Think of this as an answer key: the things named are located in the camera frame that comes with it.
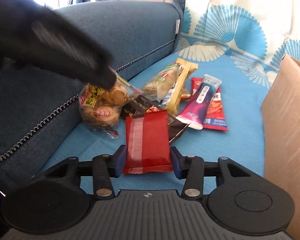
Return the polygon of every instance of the cardboard box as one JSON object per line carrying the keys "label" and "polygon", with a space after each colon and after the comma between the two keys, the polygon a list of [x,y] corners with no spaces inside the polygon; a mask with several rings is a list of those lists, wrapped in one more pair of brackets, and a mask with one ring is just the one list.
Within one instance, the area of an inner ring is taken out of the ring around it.
{"label": "cardboard box", "polygon": [[262,104],[265,178],[295,203],[288,233],[300,240],[300,62],[286,55]]}

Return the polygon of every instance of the sofa armrest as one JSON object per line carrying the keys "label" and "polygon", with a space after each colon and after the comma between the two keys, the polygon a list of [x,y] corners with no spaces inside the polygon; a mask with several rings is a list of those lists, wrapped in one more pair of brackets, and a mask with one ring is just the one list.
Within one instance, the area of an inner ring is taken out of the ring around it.
{"label": "sofa armrest", "polygon": [[109,50],[112,68],[125,79],[170,54],[180,19],[173,5],[147,1],[82,3],[56,12]]}

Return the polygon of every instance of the yellow snack wrapper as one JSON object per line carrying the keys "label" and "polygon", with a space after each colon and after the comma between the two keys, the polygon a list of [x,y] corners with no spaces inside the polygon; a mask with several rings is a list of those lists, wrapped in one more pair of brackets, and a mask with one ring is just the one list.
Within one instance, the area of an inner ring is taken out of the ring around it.
{"label": "yellow snack wrapper", "polygon": [[180,104],[180,97],[181,97],[181,90],[183,86],[185,85],[189,70],[190,70],[191,65],[186,64],[184,68],[182,69],[181,75],[178,77],[176,86],[172,91],[170,100],[168,101],[167,104],[167,111],[169,114],[173,116],[178,115],[178,107]]}
{"label": "yellow snack wrapper", "polygon": [[190,64],[190,69],[189,69],[187,78],[188,78],[194,71],[196,71],[196,70],[198,69],[198,67],[199,67],[199,64],[198,64],[198,63],[186,61],[185,59],[179,58],[179,57],[177,58],[176,62],[177,62],[177,63],[183,64],[183,66],[185,66],[186,64]]}
{"label": "yellow snack wrapper", "polygon": [[182,58],[178,58],[176,63],[181,64],[181,75],[177,78],[177,81],[173,84],[160,105],[167,109],[168,113],[173,116],[178,115],[178,108],[180,105],[181,95],[184,93],[186,79],[199,67],[197,63],[186,61]]}

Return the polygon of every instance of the fabric tag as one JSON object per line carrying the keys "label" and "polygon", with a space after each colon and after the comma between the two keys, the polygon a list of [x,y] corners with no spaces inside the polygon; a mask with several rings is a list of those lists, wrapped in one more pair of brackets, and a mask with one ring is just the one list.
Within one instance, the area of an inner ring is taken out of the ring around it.
{"label": "fabric tag", "polygon": [[179,33],[180,19],[176,21],[176,34]]}

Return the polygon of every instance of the fan pattern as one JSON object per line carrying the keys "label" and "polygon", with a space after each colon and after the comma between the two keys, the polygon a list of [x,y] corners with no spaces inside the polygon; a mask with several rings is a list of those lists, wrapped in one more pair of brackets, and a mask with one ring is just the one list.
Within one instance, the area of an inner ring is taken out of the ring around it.
{"label": "fan pattern", "polygon": [[226,47],[219,44],[206,44],[200,41],[186,47],[179,52],[179,56],[195,61],[211,61],[219,58],[226,51]]}
{"label": "fan pattern", "polygon": [[274,54],[271,65],[276,69],[279,69],[281,66],[281,60],[285,54],[290,55],[291,57],[300,61],[300,41],[298,40],[288,40]]}
{"label": "fan pattern", "polygon": [[246,76],[249,76],[252,82],[270,88],[268,76],[263,66],[257,60],[250,59],[238,52],[232,52],[231,58],[234,60],[237,68],[240,68]]}
{"label": "fan pattern", "polygon": [[196,25],[195,36],[228,43],[234,39],[239,49],[265,59],[267,42],[257,20],[245,9],[233,5],[213,6]]}
{"label": "fan pattern", "polygon": [[191,14],[187,7],[185,7],[185,14],[183,18],[183,23],[181,27],[181,32],[188,34],[191,26]]}
{"label": "fan pattern", "polygon": [[190,43],[187,41],[187,39],[183,38],[183,37],[179,37],[174,51],[179,52],[180,50],[182,50],[188,46],[190,46]]}

